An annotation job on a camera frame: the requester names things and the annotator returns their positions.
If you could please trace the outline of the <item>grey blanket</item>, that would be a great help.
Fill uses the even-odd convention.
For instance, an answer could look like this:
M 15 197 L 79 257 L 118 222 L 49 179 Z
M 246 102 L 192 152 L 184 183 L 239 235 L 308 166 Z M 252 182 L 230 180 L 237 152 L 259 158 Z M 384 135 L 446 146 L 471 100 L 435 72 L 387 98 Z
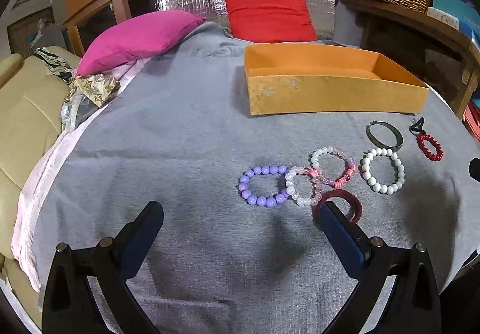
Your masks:
M 148 62 L 94 118 L 41 208 L 32 249 L 42 283 L 60 242 L 89 248 L 115 236 L 149 201 L 164 223 L 128 286 L 163 333 L 319 333 L 355 287 L 311 210 L 248 205 L 237 189 L 253 166 L 302 166 L 331 146 L 355 161 L 372 148 L 371 122 L 403 134 L 405 183 L 374 193 L 360 176 L 347 190 L 364 207 L 360 226 L 389 245 L 428 249 L 445 288 L 479 247 L 479 149 L 435 94 L 422 114 L 442 146 L 428 160 L 392 113 L 250 115 L 244 41 L 205 23 Z

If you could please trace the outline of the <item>blue cardboard box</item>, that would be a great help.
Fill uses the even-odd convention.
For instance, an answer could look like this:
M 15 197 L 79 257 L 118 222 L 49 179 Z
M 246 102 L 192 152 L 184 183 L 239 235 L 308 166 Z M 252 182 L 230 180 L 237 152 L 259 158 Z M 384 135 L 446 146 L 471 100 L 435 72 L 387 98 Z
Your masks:
M 479 41 L 479 13 L 461 0 L 433 0 L 426 14 Z

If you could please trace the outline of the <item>pink bed sheet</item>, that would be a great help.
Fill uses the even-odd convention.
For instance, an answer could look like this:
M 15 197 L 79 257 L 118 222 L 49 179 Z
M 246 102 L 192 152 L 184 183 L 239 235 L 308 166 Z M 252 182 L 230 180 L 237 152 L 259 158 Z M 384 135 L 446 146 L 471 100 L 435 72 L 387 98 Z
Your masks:
M 129 83 L 149 61 L 148 58 L 139 59 L 101 73 L 103 75 L 114 76 L 120 81 L 120 89 L 114 98 L 126 89 Z M 73 80 L 79 76 L 76 75 L 74 68 L 65 68 L 64 72 L 71 75 L 71 84 L 69 85 L 71 90 Z M 41 207 L 43 207 L 61 167 L 64 165 L 67 157 L 72 153 L 78 140 L 80 140 L 86 128 L 107 108 L 111 101 L 92 114 L 72 132 L 64 128 L 53 146 L 47 150 L 46 154 L 41 157 L 37 165 L 32 169 L 24 187 L 20 191 L 16 223 L 10 248 L 14 259 L 18 262 L 24 274 L 26 274 L 32 289 L 36 293 L 39 293 L 41 290 L 41 282 L 32 244 Z

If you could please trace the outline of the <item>maroon ring bangle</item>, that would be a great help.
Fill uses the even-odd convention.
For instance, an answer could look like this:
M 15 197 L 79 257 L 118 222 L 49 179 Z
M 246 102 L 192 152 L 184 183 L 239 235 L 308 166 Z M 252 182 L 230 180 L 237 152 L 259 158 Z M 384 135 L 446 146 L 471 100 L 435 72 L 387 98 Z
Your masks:
M 347 215 L 344 215 L 340 210 L 335 212 L 335 219 L 340 222 L 340 224 L 356 224 L 360 220 L 363 213 L 363 206 L 360 200 L 352 193 L 349 193 L 344 189 L 336 188 L 323 193 L 320 202 L 316 206 L 312 207 L 312 218 L 316 226 L 321 226 L 320 210 L 322 206 L 327 202 L 331 202 L 333 198 L 341 198 L 350 206 L 350 210 Z

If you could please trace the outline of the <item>red pillow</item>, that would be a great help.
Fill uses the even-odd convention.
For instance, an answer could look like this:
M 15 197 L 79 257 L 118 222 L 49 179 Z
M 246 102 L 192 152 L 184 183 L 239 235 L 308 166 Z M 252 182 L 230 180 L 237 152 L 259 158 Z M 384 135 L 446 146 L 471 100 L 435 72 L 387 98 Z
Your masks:
M 234 37 L 255 43 L 315 41 L 305 0 L 224 0 Z

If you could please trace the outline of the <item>beige leather sofa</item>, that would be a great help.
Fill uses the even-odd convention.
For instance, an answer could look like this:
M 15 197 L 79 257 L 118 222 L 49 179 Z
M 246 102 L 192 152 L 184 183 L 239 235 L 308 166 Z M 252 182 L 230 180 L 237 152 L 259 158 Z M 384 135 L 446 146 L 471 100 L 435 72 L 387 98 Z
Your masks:
M 31 55 L 1 60 L 0 232 L 1 277 L 26 314 L 41 326 L 38 293 L 11 252 L 20 192 L 30 172 L 62 132 L 60 111 L 69 87 Z

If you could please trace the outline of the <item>orange cardboard box tray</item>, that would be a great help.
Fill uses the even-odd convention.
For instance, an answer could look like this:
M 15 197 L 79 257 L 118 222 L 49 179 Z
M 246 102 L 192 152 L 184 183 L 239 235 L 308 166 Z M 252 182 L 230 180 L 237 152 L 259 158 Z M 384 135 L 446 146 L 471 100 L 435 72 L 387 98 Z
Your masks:
M 387 56 L 308 43 L 254 44 L 244 68 L 252 115 L 419 113 L 426 84 Z

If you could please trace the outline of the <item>magenta pillow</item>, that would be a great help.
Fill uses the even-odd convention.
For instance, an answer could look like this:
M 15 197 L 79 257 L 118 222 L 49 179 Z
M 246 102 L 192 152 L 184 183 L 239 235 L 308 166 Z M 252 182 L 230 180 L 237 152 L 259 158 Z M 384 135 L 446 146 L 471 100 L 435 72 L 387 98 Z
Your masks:
M 154 11 L 126 20 L 95 38 L 76 75 L 95 75 L 171 50 L 203 22 L 202 16 L 177 10 Z

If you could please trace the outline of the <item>patterned fabric bag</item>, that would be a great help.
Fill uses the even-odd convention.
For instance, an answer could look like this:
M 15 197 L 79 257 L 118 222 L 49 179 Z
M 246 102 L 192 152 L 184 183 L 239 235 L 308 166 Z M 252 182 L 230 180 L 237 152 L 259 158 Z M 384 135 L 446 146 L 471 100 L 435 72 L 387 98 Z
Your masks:
M 111 75 L 76 77 L 60 111 L 64 128 L 72 132 L 111 101 L 119 89 L 120 81 Z

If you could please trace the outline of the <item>wooden shelf table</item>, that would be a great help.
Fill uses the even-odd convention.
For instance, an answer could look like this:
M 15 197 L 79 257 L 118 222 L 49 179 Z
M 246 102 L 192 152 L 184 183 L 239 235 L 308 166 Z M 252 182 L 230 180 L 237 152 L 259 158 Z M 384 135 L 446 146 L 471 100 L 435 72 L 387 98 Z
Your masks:
M 416 29 L 441 42 L 461 56 L 461 86 L 451 102 L 451 109 L 462 119 L 473 91 L 479 84 L 479 50 L 465 34 L 439 20 L 404 7 L 375 0 L 340 0 L 348 9 L 377 15 Z

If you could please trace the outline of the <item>dark metal bangle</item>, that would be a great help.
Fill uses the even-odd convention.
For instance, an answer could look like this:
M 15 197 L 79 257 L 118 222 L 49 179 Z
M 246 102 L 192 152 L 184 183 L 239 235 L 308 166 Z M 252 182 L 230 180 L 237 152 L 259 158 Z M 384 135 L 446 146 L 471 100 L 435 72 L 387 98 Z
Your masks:
M 404 137 L 397 127 L 385 121 L 374 120 L 365 128 L 367 138 L 378 148 L 399 151 L 404 145 Z

